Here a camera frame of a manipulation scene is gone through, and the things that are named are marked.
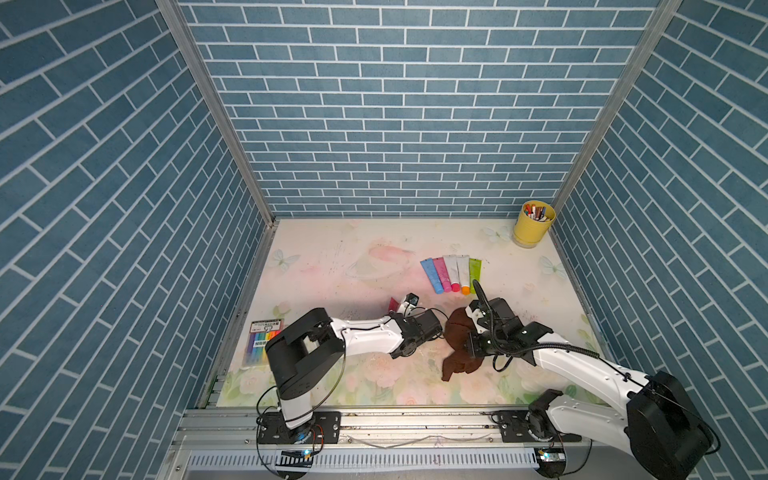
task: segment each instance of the yellow cup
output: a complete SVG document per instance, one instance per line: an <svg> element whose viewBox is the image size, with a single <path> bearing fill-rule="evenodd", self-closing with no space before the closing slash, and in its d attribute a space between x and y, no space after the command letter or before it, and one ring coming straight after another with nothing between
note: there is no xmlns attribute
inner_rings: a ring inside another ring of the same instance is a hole
<svg viewBox="0 0 768 480"><path fill-rule="evenodd" d="M540 207L546 207L547 210L544 211L544 216L547 219L546 221L539 222L537 220L533 220L528 215L525 214L525 205L528 206L535 206L536 209ZM523 208L520 209L520 214L518 215L518 222L515 224L515 228L513 229L512 233L512 239L515 241L517 245L523 248L533 248L536 247L536 244L544 238L544 234L547 233L547 230L549 230L549 227L552 226L552 223L554 222L554 218L557 216L557 213L554 211L554 208L552 208L552 205L546 204L545 202L541 202L539 200L529 200L525 202L523 205Z"/></svg>

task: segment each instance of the blue paint tube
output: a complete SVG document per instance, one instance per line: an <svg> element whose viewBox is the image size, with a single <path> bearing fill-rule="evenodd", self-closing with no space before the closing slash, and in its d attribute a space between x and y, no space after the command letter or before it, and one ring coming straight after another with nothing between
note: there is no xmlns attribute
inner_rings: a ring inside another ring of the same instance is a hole
<svg viewBox="0 0 768 480"><path fill-rule="evenodd" d="M440 283L440 277L437 276L437 270L435 269L435 264L432 262L432 259L428 258L427 260L422 260L422 268L424 269L424 273L427 274L429 282L432 284L432 288L435 289L435 293L443 293L442 283Z"/></svg>

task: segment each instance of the robotic arm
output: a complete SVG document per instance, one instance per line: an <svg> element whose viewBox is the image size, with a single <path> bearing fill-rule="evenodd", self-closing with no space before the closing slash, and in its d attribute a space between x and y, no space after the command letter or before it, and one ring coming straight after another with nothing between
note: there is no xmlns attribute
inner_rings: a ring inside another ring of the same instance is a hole
<svg viewBox="0 0 768 480"><path fill-rule="evenodd" d="M477 281L475 290L478 300L466 309L477 329L467 340L470 355L493 356L494 361L506 356L508 363L523 359L556 372L608 404L581 403L548 390L528 407L528 427L535 438L547 442L566 433L582 435L633 455L663 480L684 480L712 446L712 430L672 375L648 376L572 346L538 322L524 326L505 300L488 301ZM316 308L267 343L283 418L293 439L301 441L310 430L314 422L310 390L340 356L382 352L396 359L412 355L442 333L431 311L412 314L418 301L411 293L396 312L352 322Z"/></svg>
<svg viewBox="0 0 768 480"><path fill-rule="evenodd" d="M478 300L467 307L477 333L467 340L473 356L520 358L555 372L603 399L608 406L581 403L548 390L528 408L534 437L549 441L574 433L632 455L654 477L684 480L713 444L680 382L666 372L649 376L572 346L538 322L523 325L501 298L490 302L479 283Z"/></svg>
<svg viewBox="0 0 768 480"><path fill-rule="evenodd" d="M388 353L393 359L411 356L419 345L442 334L430 310L413 314L419 298L410 293L397 311L374 320L331 318L315 308L291 323L266 345L275 375L286 427L301 439L313 423L310 390L340 356Z"/></svg>

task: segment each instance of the brown cloth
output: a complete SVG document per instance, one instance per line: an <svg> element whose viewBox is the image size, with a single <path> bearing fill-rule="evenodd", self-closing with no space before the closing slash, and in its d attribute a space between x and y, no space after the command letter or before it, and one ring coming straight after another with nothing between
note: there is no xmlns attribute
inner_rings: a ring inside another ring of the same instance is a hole
<svg viewBox="0 0 768 480"><path fill-rule="evenodd" d="M457 308L445 323L443 333L445 341L455 350L442 361L443 382L448 382L454 373L472 373L482 365L483 358L472 358L467 352L466 343L470 332L477 332L475 324L464 308Z"/></svg>

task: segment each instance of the brick wall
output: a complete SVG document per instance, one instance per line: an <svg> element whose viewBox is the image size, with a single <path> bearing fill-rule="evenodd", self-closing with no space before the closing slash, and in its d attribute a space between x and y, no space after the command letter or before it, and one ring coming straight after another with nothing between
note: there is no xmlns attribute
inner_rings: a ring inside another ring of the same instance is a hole
<svg viewBox="0 0 768 480"><path fill-rule="evenodd" d="M0 478L144 478L262 222L152 0L0 2Z"/></svg>
<svg viewBox="0 0 768 480"><path fill-rule="evenodd" d="M557 232L621 362L720 431L701 478L766 478L768 3L685 0Z"/></svg>
<svg viewBox="0 0 768 480"><path fill-rule="evenodd" d="M181 3L278 215L506 216L552 199L657 0Z"/></svg>

